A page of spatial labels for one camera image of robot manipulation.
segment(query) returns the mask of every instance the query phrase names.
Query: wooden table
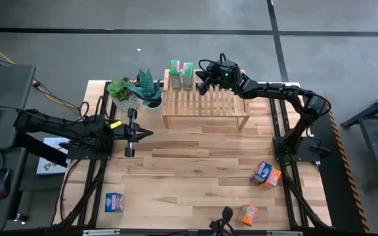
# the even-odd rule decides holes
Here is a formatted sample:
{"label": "wooden table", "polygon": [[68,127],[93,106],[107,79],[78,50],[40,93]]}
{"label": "wooden table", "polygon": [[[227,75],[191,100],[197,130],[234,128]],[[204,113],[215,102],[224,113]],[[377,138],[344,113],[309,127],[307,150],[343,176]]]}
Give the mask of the wooden table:
{"label": "wooden table", "polygon": [[[104,84],[105,81],[89,81],[84,99],[90,104],[89,114],[94,113]],[[299,116],[290,103],[286,104],[289,122],[293,126]],[[243,130],[238,130],[234,119],[201,117],[173,119],[171,128],[166,129],[160,115],[149,115],[140,106],[136,121],[141,127],[154,131],[154,135],[135,144],[133,158],[123,156],[125,142],[115,143],[104,177],[96,226],[208,229],[211,220],[221,217],[224,206],[232,207],[236,215],[242,205],[253,204],[259,208],[253,227],[234,222],[234,216],[234,228],[289,229],[282,181],[268,191],[249,182],[253,169],[261,161],[279,167],[272,149],[274,129],[269,99],[256,98],[249,105],[251,118]],[[128,120],[120,111],[116,117],[125,122]],[[70,175],[64,193],[65,215],[83,193],[88,165],[88,161],[80,162]],[[330,225],[318,169],[310,163],[298,163],[298,168],[305,199]],[[105,193],[108,192],[125,193],[125,213],[122,216],[104,212]],[[93,199],[89,202],[86,221],[91,214]],[[296,200],[293,205],[300,224]],[[58,208],[54,223],[59,221]]]}
{"label": "wooden table", "polygon": [[192,90],[171,88],[170,69],[164,70],[163,121],[165,128],[170,127],[171,117],[215,117],[236,118],[241,130],[250,117],[248,100],[241,99],[232,91],[209,86],[208,93],[201,96],[196,83],[202,80],[194,73]]}

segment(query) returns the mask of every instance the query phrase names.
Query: small box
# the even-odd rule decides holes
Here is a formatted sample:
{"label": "small box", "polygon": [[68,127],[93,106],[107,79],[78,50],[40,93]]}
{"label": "small box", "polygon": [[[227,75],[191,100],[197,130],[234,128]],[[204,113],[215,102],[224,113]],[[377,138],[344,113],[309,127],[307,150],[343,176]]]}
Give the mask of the small box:
{"label": "small box", "polygon": [[180,89],[182,83],[180,82],[180,61],[171,60],[170,61],[170,85],[172,89]]}
{"label": "small box", "polygon": [[281,171],[272,168],[272,170],[269,173],[268,178],[265,182],[262,182],[259,187],[261,187],[264,190],[272,189],[276,186],[276,183],[278,183],[278,180],[280,179]]}
{"label": "small box", "polygon": [[272,165],[266,163],[266,162],[261,162],[259,165],[257,165],[252,177],[250,180],[252,182],[255,182],[256,184],[260,184],[268,178],[268,175],[272,169]]}
{"label": "small box", "polygon": [[105,212],[123,213],[123,195],[120,193],[106,193]]}
{"label": "small box", "polygon": [[191,62],[183,63],[182,87],[185,90],[192,90],[194,80],[194,64]]}
{"label": "small box", "polygon": [[247,226],[253,225],[253,220],[255,219],[258,208],[253,205],[243,205],[241,206],[239,215],[237,216],[237,222],[243,223]]}

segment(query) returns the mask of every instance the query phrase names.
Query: blue box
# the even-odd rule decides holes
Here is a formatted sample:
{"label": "blue box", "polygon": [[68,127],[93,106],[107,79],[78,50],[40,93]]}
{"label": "blue box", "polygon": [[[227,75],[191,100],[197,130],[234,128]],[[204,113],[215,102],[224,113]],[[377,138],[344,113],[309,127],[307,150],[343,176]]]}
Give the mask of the blue box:
{"label": "blue box", "polygon": [[252,182],[255,182],[256,184],[261,184],[262,182],[265,182],[266,179],[269,176],[270,170],[272,169],[272,165],[268,164],[266,162],[261,162],[257,167],[255,168],[255,171],[250,178]]}
{"label": "blue box", "polygon": [[106,193],[105,212],[123,212],[123,195],[120,193]]}

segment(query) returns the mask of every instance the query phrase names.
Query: yellow tag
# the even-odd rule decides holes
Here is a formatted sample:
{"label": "yellow tag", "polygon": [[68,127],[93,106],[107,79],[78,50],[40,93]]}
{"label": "yellow tag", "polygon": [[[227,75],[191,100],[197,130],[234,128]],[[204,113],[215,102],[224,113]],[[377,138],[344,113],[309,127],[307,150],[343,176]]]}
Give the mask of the yellow tag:
{"label": "yellow tag", "polygon": [[115,122],[115,123],[111,124],[111,125],[110,125],[110,128],[111,128],[111,129],[114,129],[114,128],[118,127],[119,125],[122,125],[122,122],[121,122],[121,121],[118,121],[118,122]]}

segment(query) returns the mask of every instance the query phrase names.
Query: orange striped edge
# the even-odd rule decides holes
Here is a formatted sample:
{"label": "orange striped edge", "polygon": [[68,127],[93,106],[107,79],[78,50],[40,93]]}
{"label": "orange striped edge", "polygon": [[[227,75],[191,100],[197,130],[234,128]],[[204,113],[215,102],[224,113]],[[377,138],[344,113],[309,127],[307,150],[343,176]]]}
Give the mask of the orange striped edge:
{"label": "orange striped edge", "polygon": [[329,119],[331,120],[331,123],[332,123],[333,133],[335,134],[335,138],[337,140],[339,152],[341,153],[341,157],[342,157],[342,160],[344,162],[345,172],[346,172],[346,175],[348,176],[348,181],[350,183],[352,194],[354,196],[355,204],[357,205],[358,213],[361,216],[361,223],[363,225],[364,231],[366,233],[369,233],[370,229],[368,227],[366,217],[364,216],[364,210],[362,208],[360,198],[358,196],[358,191],[356,189],[356,184],[355,184],[354,178],[352,177],[351,170],[349,169],[349,164],[348,164],[348,161],[347,161],[347,157],[345,155],[345,150],[344,150],[344,147],[343,147],[342,142],[341,142],[341,136],[339,135],[339,131],[338,131],[338,128],[336,126],[335,119],[333,118],[332,112],[330,111],[328,113],[328,115],[329,115]]}

